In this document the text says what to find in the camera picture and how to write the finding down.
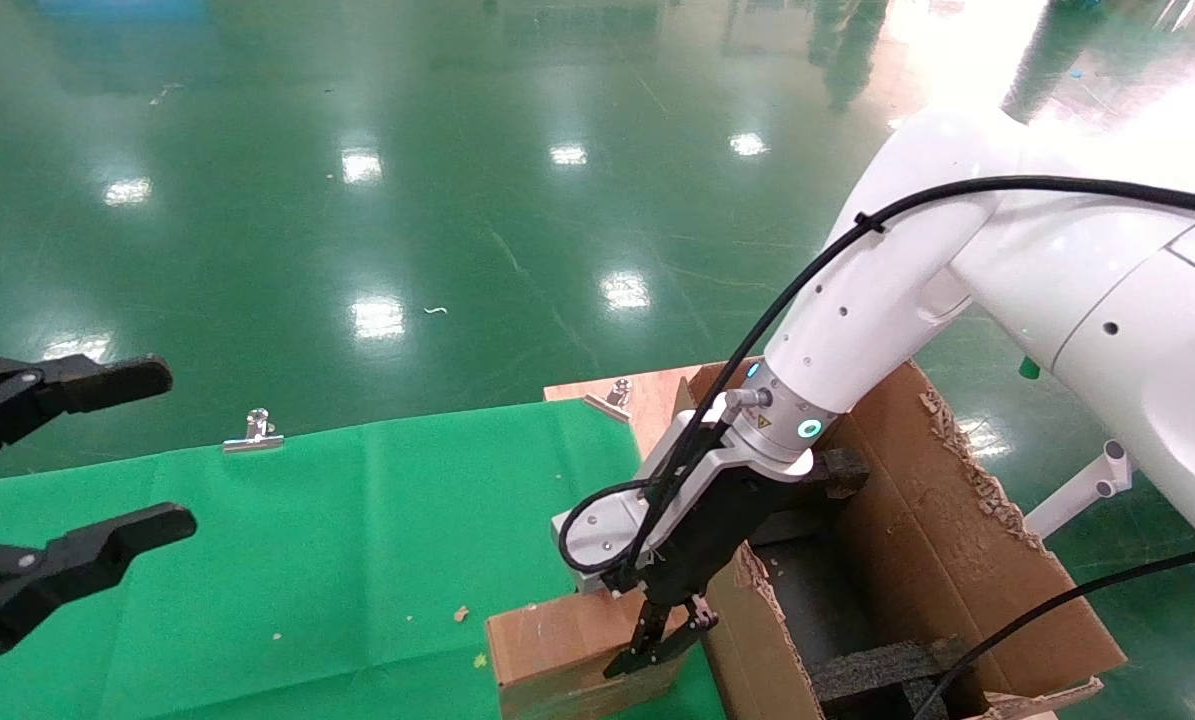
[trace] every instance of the black cable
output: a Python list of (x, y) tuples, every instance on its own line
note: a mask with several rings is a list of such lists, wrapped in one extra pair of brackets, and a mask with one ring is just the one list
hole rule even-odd
[(570, 527), (575, 524), (575, 519), (577, 519), (583, 513), (584, 510), (588, 510), (588, 506), (592, 505), (594, 501), (601, 500), (601, 498), (603, 497), (615, 496), (615, 493), (621, 493), (630, 490), (641, 490), (648, 487), (649, 484), (651, 484), (651, 479), (649, 478), (643, 478), (641, 480), (629, 480), (629, 482), (617, 484), (615, 486), (611, 486), (608, 488), (594, 492), (592, 493), (592, 496), (588, 496), (583, 498), (583, 500), (580, 500), (580, 504), (575, 506), (575, 510), (571, 510), (570, 515), (566, 515), (566, 518), (560, 522), (560, 529), (557, 530), (557, 550), (560, 552), (560, 559), (564, 560), (566, 565), (571, 566), (571, 568), (578, 570), (580, 573), (601, 573), (602, 570), (608, 568), (611, 565), (623, 561), (624, 553), (629, 552), (629, 548), (626, 546), (624, 547), (624, 550), (619, 550), (614, 556), (611, 558), (611, 560), (606, 560), (602, 564), (583, 565), (583, 562), (575, 560), (575, 555), (570, 555), (570, 546), (566, 542), (568, 539), (570, 537)]
[(1018, 619), (1015, 619), (1012, 623), (1004, 626), (1004, 628), (993, 633), (991, 638), (987, 638), (986, 641), (972, 647), (966, 656), (960, 657), (958, 660), (955, 661), (943, 676), (940, 676), (939, 683), (934, 684), (934, 689), (926, 694), (926, 700), (917, 707), (917, 712), (913, 712), (913, 720), (923, 720), (923, 715), (926, 715), (927, 712), (934, 707), (934, 699), (939, 697), (940, 694), (948, 689), (948, 685), (951, 685), (952, 681), (957, 679), (958, 676), (962, 675), (973, 661), (978, 660), (980, 656), (983, 656), (985, 652), (993, 648), (995, 644), (1004, 641), (1005, 638), (1015, 634), (1019, 628), (1023, 628), (1023, 626), (1031, 623), (1036, 619), (1041, 619), (1041, 616), (1046, 615), (1046, 613), (1058, 609), (1058, 607), (1062, 605), (1065, 602), (1076, 601), (1076, 598), (1083, 597), (1084, 593), (1092, 593), (1097, 591), (1097, 589), (1108, 587), (1108, 585), (1124, 583), (1126, 580), (1133, 580), (1135, 578), (1142, 578), (1144, 576), (1151, 576), (1153, 573), (1160, 573), (1162, 570), (1172, 570), (1183, 565), (1191, 565), (1193, 562), (1195, 562), (1195, 550), (1185, 552), (1183, 555), (1168, 556), (1165, 560), (1146, 562), (1145, 565), (1136, 566), (1136, 568), (1123, 570), (1121, 573), (1113, 573), (1111, 576), (1091, 580), (1090, 583), (1083, 583), (1077, 585), (1077, 587), (1071, 589), (1071, 591), (1058, 593), (1058, 596), (1048, 599), (1047, 602), (1042, 602), (1041, 605), (1034, 607), (1032, 610), (1018, 616)]
[[(793, 278), (792, 283), (789, 283), (776, 301), (772, 302), (770, 308), (756, 320), (753, 328), (744, 337), (743, 341), (735, 347), (734, 355), (727, 361), (724, 368), (722, 368), (721, 374), (717, 375), (717, 380), (712, 382), (712, 387), (707, 388), (707, 395), (703, 396), (699, 401), (698, 410), (690, 418), (687, 427), (681, 430), (676, 443), (674, 443), (673, 453), (669, 459), (662, 464), (664, 473), (669, 474), (667, 478), (658, 478), (655, 484), (669, 484), (666, 492), (662, 493), (648, 493), (649, 496), (655, 496), (657, 501), (655, 501), (646, 510), (646, 518), (642, 521), (641, 528), (638, 528), (637, 536), (633, 537), (633, 542), (629, 543), (629, 553), (623, 556), (623, 561), (630, 564), (630, 570), (632, 570), (632, 564), (637, 562), (637, 556), (641, 555), (642, 547), (646, 542), (649, 533), (658, 524), (658, 521), (664, 516), (669, 501), (684, 486), (685, 480), (690, 476), (693, 470), (693, 466), (681, 466), (685, 461), (685, 455), (688, 454), (688, 448), (692, 445), (695, 433), (698, 433), (699, 424), (701, 424), (703, 416), (705, 416), (707, 410), (711, 410), (712, 404), (716, 398), (721, 394), (722, 389), (725, 388), (727, 382), (739, 365), (743, 363), (744, 357), (752, 351), (753, 346), (756, 345), (758, 340), (761, 340), (762, 334), (770, 330), (770, 325), (774, 324), (779, 314), (783, 313), (784, 307), (792, 302), (797, 293), (801, 293), (802, 288), (820, 273), (822, 269), (831, 261), (833, 261), (836, 256), (848, 248), (848, 246), (854, 245), (870, 232), (885, 232), (885, 223), (890, 222), (891, 219), (897, 217), (897, 215), (908, 213), (920, 208), (921, 205), (931, 204), (931, 202), (949, 201), (952, 197), (961, 197), (963, 195), (975, 195), (981, 192), (995, 192), (995, 191), (1007, 191), (1007, 190), (1032, 190), (1032, 191), (1050, 191), (1050, 192), (1068, 192), (1068, 193), (1085, 193), (1085, 195), (1103, 195), (1109, 197), (1122, 197), (1127, 201), (1140, 201), (1147, 202), (1147, 204), (1153, 205), (1168, 205), (1178, 209), (1195, 210), (1195, 193), (1183, 192), (1178, 190), (1169, 190), (1169, 187), (1153, 187), (1147, 186), (1147, 184), (1138, 184), (1132, 181), (1109, 181), (1109, 179), (1095, 179), (1095, 178), (1068, 178), (1068, 177), (1055, 177), (1055, 176), (1005, 176), (1005, 177), (987, 177), (987, 178), (975, 178), (967, 179), (967, 181), (950, 181), (940, 184), (934, 187), (926, 187), (920, 192), (914, 192), (912, 195), (902, 197), (891, 202), (890, 205), (885, 205), (876, 214), (866, 215), (859, 213), (856, 217), (856, 224), (847, 232), (841, 234), (838, 240), (826, 247), (825, 252), (821, 252), (811, 264), (807, 265), (797, 277)], [(602, 564), (601, 570), (609, 570), (615, 562)]]

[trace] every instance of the cardboard box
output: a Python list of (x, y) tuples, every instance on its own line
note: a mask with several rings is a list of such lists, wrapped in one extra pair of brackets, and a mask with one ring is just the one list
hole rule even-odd
[[(635, 375), (638, 392), (694, 406), (721, 364)], [(743, 373), (735, 374), (735, 384)], [(550, 400), (606, 392), (611, 381), (550, 388)], [(650, 447), (664, 411), (638, 413), (633, 431)], [(868, 615), (881, 641), (972, 646), (1042, 601), (1073, 587), (1068, 571), (1027, 531), (1023, 513), (968, 450), (952, 411), (917, 365), (901, 365), (840, 418), (821, 447), (862, 453), (872, 475), (845, 507), (838, 531), (862, 571)], [(731, 720), (822, 716), (811, 681), (784, 624), (762, 562), (747, 544), (707, 587), (721, 624), (705, 639)], [(1050, 611), (976, 661), (995, 720), (1065, 707), (1099, 691), (1097, 673), (1126, 661), (1084, 599)]]
[[(504, 720), (601, 720), (667, 691), (685, 656), (614, 679), (602, 675), (633, 636), (644, 601), (639, 591), (570, 593), (489, 619)], [(667, 632), (686, 619), (684, 607), (675, 609)]]

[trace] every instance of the open cardboard box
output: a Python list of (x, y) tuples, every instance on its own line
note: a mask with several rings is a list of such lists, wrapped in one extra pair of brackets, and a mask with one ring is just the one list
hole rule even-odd
[[(643, 455), (676, 411), (693, 407), (721, 364), (633, 375), (635, 436)], [(743, 373), (735, 375), (735, 384)], [(549, 400), (598, 393), (611, 381), (557, 386)], [(859, 570), (881, 641), (955, 636), (982, 641), (1037, 603), (1073, 587), (1068, 571), (1027, 531), (1023, 513), (968, 450), (966, 436), (917, 365), (901, 365), (840, 418), (821, 448), (848, 447), (870, 464), (866, 487), (838, 522)], [(721, 623), (705, 639), (730, 720), (822, 716), (760, 559), (744, 544), (707, 587)], [(991, 702), (1009, 720), (1091, 697), (1096, 678), (1126, 661), (1084, 599), (1005, 639), (976, 661)]]

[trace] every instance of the green epoxy floor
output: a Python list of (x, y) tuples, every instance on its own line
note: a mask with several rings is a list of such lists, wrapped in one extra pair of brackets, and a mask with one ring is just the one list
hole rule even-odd
[[(176, 373), (0, 475), (716, 359), (943, 97), (1195, 184), (1195, 0), (0, 1), (0, 355)], [(918, 359), (1025, 509), (1104, 441), (985, 315)], [(1050, 542), (1194, 546), (1144, 478)], [(1095, 605), (1130, 661), (1065, 720), (1195, 716), (1195, 570)]]

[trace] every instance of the torn cardboard edge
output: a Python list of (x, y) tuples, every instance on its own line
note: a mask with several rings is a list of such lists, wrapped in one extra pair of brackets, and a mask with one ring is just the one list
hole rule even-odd
[(1027, 528), (1023, 511), (1005, 496), (1001, 480), (989, 474), (983, 468), (983, 464), (980, 464), (980, 460), (975, 457), (975, 453), (972, 450), (972, 438), (960, 427), (957, 419), (952, 416), (952, 410), (944, 401), (944, 398), (934, 390), (934, 387), (930, 387), (926, 392), (921, 393), (920, 399), (926, 410), (930, 410), (930, 432), (934, 433), (934, 437), (939, 438), (940, 443), (948, 450), (954, 451), (962, 459), (962, 464), (966, 466), (966, 479), (982, 498), (980, 500), (980, 511), (1000, 521), (1005, 528), (1005, 533), (1010, 533), (1010, 536), (1021, 539), (1032, 550), (1044, 552), (1049, 555), (1050, 552), (1041, 544), (1041, 537), (1037, 537), (1036, 533)]
[[(1050, 553), (1028, 547), (995, 516), (983, 515), (982, 496), (968, 479), (961, 454), (932, 442), (930, 410), (934, 392), (917, 365), (901, 365), (857, 404), (835, 437), (870, 457), (882, 478), (868, 498), (842, 515), (847, 547), (868, 548), (875, 611), (894, 639), (958, 635), (982, 641), (1055, 593), (1072, 589), (1068, 571)], [(888, 518), (885, 536), (874, 524)], [(882, 593), (907, 596), (899, 613)], [(943, 597), (937, 607), (929, 598)], [(976, 665), (987, 691), (1031, 697), (1086, 682), (1121, 665), (1126, 656), (1084, 599), (1050, 611), (1010, 635)]]

